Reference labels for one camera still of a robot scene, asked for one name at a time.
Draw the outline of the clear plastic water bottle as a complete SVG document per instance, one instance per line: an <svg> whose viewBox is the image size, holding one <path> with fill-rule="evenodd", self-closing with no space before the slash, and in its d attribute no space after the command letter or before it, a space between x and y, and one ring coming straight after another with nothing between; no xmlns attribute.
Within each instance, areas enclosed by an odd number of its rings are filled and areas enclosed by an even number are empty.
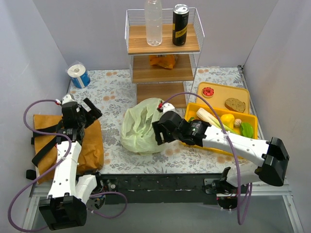
<svg viewBox="0 0 311 233"><path fill-rule="evenodd" d="M144 5L146 41L150 46L162 43L162 3L160 0L147 0Z"/></svg>

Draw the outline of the black and gold drink can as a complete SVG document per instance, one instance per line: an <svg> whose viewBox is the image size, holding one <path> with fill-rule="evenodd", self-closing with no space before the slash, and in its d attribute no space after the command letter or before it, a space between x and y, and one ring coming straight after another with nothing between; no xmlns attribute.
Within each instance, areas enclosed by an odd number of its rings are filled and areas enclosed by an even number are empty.
<svg viewBox="0 0 311 233"><path fill-rule="evenodd" d="M188 20L189 7L185 4L177 4L173 9L172 42L175 46L183 46L186 43Z"/></svg>

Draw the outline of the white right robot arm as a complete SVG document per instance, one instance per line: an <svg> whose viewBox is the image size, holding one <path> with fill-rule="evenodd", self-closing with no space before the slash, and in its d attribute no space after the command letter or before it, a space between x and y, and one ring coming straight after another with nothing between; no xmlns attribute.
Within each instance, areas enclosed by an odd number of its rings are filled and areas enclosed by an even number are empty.
<svg viewBox="0 0 311 233"><path fill-rule="evenodd" d="M227 167L220 179L206 184L214 193L229 193L238 187L262 181L272 186L283 186L289 154L281 139L270 141L251 139L222 130L201 119L186 121L178 113L168 111L152 123L158 145L175 140L189 146L215 148L236 154L250 161L248 168Z"/></svg>

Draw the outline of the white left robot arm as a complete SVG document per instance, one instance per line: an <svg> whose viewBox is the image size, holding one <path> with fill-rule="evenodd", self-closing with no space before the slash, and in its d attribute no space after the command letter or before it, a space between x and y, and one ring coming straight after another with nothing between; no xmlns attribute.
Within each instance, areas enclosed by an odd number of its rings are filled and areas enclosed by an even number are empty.
<svg viewBox="0 0 311 233"><path fill-rule="evenodd" d="M61 100L63 125L58 133L67 135L67 138L56 138L59 165L55 168L47 198L39 203L40 213L52 231L85 225L86 203L98 186L95 173L76 176L85 128L102 116L89 99L84 102L90 111L85 110L71 94Z"/></svg>

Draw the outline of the orange snack packet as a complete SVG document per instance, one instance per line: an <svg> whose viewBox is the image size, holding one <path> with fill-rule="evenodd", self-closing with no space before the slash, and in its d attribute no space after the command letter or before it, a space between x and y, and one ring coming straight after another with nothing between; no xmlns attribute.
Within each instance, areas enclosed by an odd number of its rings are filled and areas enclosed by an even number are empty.
<svg viewBox="0 0 311 233"><path fill-rule="evenodd" d="M149 55L149 64L165 69L173 69L179 56L174 54Z"/></svg>

